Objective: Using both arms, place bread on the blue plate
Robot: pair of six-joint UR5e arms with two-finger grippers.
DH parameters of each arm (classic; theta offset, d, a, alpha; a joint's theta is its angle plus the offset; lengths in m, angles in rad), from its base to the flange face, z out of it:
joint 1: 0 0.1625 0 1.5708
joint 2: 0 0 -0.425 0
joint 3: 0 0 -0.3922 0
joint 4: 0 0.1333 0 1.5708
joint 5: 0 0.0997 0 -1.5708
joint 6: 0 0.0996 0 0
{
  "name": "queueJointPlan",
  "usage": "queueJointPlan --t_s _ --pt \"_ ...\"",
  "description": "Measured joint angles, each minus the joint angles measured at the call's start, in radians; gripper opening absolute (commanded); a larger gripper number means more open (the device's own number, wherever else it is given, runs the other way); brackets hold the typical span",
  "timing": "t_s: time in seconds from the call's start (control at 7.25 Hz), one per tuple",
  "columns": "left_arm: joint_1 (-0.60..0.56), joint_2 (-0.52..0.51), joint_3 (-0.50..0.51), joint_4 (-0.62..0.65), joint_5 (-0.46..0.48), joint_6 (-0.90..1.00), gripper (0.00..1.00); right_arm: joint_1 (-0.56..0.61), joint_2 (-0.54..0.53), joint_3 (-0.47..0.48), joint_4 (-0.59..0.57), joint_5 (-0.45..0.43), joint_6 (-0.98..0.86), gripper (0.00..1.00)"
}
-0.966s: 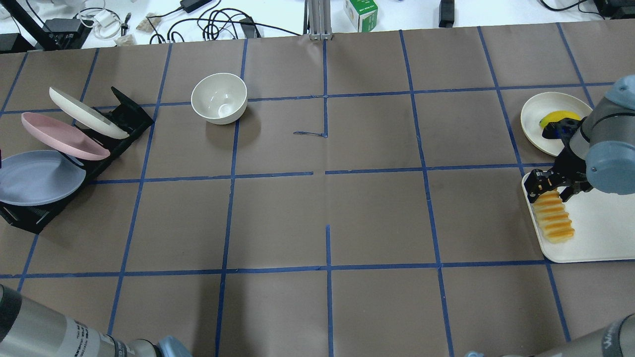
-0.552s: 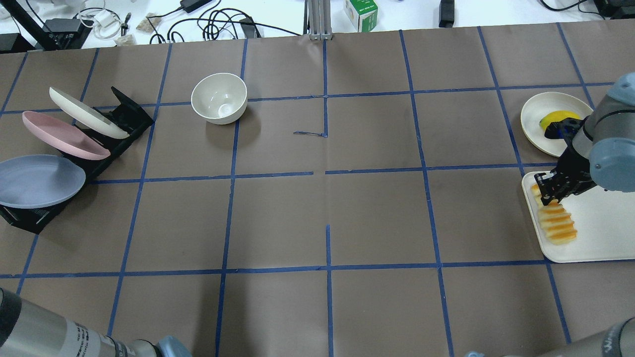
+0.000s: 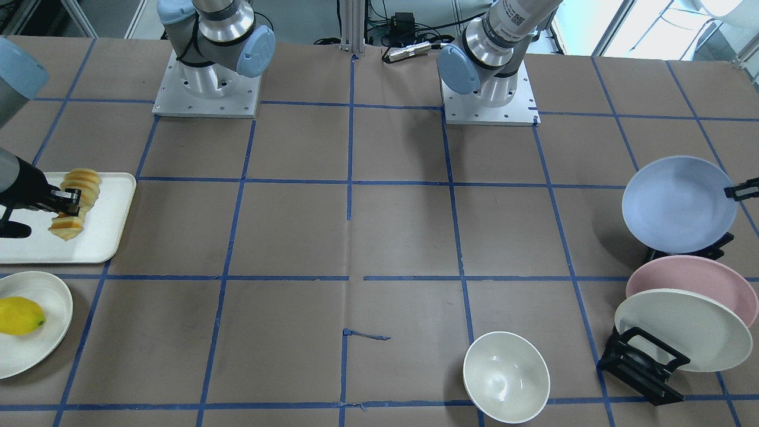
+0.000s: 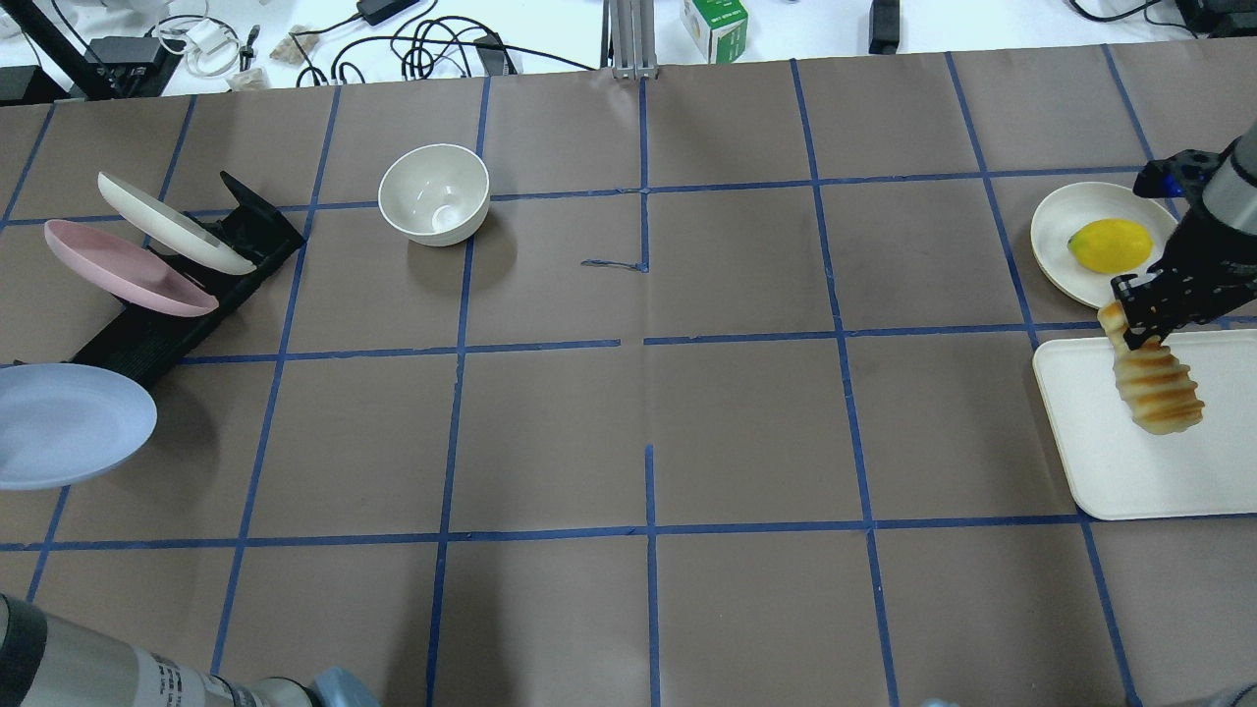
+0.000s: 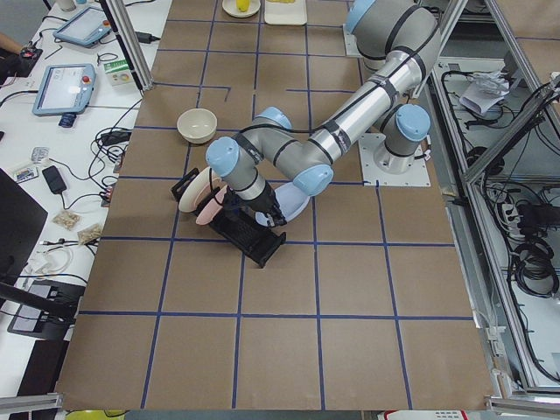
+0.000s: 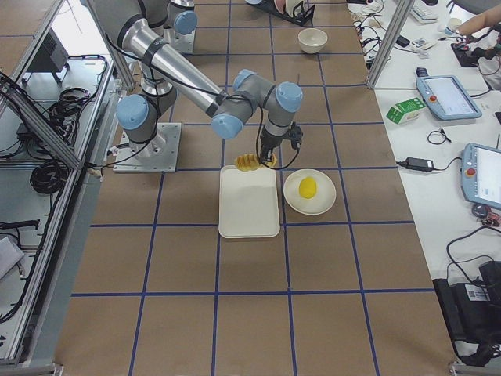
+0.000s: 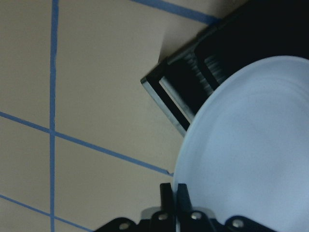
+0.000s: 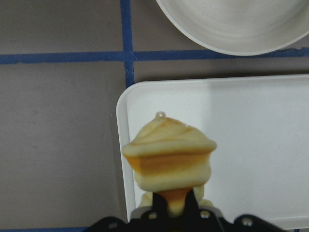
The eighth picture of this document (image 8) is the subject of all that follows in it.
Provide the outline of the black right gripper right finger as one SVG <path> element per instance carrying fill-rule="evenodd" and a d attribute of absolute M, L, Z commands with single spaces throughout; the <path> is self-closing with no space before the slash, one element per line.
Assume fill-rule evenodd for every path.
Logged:
<path fill-rule="evenodd" d="M 199 207 L 190 190 L 185 197 L 183 216 L 184 232 L 282 232 L 275 226 L 257 216 L 242 214 L 233 222 L 228 222 L 222 212 L 212 206 Z"/>

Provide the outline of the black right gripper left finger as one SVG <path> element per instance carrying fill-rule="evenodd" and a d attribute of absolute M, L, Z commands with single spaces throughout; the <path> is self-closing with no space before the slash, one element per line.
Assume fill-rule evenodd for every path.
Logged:
<path fill-rule="evenodd" d="M 105 217 L 88 228 L 89 232 L 168 232 L 167 202 L 153 194 L 151 206 L 136 209 L 128 223 L 117 217 Z"/>

